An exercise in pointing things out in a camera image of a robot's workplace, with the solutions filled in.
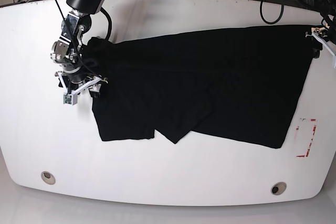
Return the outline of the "black t-shirt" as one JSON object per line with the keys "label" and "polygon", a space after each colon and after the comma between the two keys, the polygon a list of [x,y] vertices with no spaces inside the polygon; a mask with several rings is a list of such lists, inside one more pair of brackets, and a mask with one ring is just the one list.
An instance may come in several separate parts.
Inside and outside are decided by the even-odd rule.
{"label": "black t-shirt", "polygon": [[92,111],[103,141],[189,132],[281,148],[322,46],[305,25],[194,31],[124,41],[93,37],[108,79]]}

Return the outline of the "red tape rectangle marking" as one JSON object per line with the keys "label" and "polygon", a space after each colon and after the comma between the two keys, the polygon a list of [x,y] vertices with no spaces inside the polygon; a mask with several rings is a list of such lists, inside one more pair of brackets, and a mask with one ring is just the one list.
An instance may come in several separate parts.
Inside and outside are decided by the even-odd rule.
{"label": "red tape rectangle marking", "polygon": [[308,157],[317,128],[317,119],[300,118],[294,139],[295,157]]}

